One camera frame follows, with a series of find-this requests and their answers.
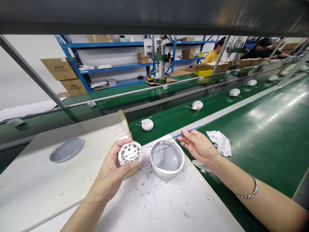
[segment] silver bracelet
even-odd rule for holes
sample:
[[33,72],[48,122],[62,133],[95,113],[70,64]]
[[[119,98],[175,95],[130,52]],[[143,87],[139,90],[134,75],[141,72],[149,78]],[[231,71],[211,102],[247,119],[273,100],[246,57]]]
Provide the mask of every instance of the silver bracelet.
[[[249,174],[253,180],[254,180],[254,189],[253,189],[253,194],[256,195],[258,193],[258,181],[254,178],[253,175]],[[238,195],[236,193],[234,193],[237,197],[241,198],[241,199],[250,199],[252,196],[251,195],[246,195],[246,196],[241,196]]]

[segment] person's left hand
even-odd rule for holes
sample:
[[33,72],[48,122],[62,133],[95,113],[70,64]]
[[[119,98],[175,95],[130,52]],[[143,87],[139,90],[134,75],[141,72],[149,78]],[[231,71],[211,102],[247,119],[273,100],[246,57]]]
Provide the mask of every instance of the person's left hand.
[[123,145],[130,142],[132,139],[117,141],[104,159],[100,172],[89,191],[96,203],[107,204],[118,192],[123,178],[139,165],[139,161],[132,161],[123,166],[119,164],[118,152]]

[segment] white cloth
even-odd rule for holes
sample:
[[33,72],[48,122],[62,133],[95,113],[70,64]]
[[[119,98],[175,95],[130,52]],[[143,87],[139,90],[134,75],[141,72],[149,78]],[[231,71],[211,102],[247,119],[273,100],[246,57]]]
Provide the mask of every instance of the white cloth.
[[231,156],[232,150],[229,140],[220,131],[206,131],[210,140],[215,143],[215,147],[218,148],[218,152],[223,156]]

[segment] blue brush handle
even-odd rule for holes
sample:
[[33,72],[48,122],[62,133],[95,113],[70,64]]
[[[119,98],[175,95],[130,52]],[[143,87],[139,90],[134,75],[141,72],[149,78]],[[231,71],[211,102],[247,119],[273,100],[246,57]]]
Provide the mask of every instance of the blue brush handle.
[[[190,131],[192,131],[192,130],[196,130],[196,129],[200,128],[200,127],[201,127],[201,126],[198,126],[198,127],[194,128],[194,129],[188,130],[188,132],[190,132]],[[179,134],[179,135],[176,135],[176,136],[172,137],[172,138],[169,139],[169,140],[175,139],[175,138],[177,138],[177,137],[179,137],[179,136],[182,136],[182,135],[183,135],[183,133],[181,133],[181,134]]]

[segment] yellow container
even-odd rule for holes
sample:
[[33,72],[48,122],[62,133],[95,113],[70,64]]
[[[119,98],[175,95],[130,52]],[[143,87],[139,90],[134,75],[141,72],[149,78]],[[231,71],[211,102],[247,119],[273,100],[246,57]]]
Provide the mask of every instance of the yellow container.
[[211,73],[212,73],[213,70],[206,70],[206,71],[195,71],[195,75],[198,75],[198,76],[211,76]]

